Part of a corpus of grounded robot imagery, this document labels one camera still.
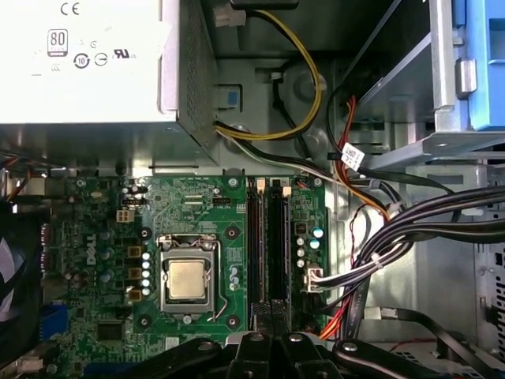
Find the green circuit board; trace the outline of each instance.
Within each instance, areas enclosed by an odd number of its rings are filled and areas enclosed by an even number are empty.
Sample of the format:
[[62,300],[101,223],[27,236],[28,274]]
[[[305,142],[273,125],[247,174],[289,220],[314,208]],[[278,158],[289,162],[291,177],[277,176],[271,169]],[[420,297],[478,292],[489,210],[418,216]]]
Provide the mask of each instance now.
[[[229,334],[247,330],[246,183],[195,176],[66,179],[72,211],[51,224],[46,248],[53,272],[45,275],[68,280],[61,302],[69,308],[69,326],[56,337],[62,348],[58,375],[80,377],[92,362],[141,362],[202,336],[224,343]],[[291,177],[288,183],[296,313],[303,285],[297,262],[327,264],[325,238],[304,257],[297,255],[296,241],[309,243],[312,229],[326,226],[326,208],[323,186],[312,186],[308,178]],[[159,236],[168,234],[219,241],[214,312],[188,320],[160,310]]]

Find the ram slot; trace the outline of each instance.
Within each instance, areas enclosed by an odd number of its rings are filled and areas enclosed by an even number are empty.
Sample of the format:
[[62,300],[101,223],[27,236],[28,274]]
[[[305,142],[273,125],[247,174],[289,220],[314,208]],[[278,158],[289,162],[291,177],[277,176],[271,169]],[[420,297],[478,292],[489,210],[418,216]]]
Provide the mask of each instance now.
[[268,192],[268,297],[290,302],[290,202],[286,188],[272,186]]
[[248,180],[247,190],[247,302],[248,319],[253,303],[265,300],[264,273],[264,194],[254,178]]

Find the fan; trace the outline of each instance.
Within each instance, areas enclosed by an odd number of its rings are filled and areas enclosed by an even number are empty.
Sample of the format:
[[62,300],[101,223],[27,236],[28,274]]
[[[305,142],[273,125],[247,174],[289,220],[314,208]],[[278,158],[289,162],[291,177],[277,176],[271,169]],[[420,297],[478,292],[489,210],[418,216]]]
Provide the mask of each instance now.
[[40,214],[0,213],[0,367],[34,347],[41,307]]

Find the motherboard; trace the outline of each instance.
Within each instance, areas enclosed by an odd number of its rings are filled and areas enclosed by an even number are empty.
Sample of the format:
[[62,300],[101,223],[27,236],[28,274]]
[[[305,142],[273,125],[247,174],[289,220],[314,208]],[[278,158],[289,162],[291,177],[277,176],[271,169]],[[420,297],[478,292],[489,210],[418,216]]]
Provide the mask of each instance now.
[[57,377],[117,372],[186,340],[253,326],[279,298],[294,330],[318,333],[327,267],[324,186],[307,177],[69,178],[69,214],[46,231],[44,277],[67,291]]

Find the cpu socket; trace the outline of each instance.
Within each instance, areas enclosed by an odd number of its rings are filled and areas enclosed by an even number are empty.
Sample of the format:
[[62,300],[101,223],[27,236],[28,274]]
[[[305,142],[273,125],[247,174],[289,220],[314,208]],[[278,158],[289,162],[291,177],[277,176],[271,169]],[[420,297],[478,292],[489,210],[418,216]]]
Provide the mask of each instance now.
[[202,314],[215,311],[215,263],[221,244],[215,235],[160,235],[162,312]]

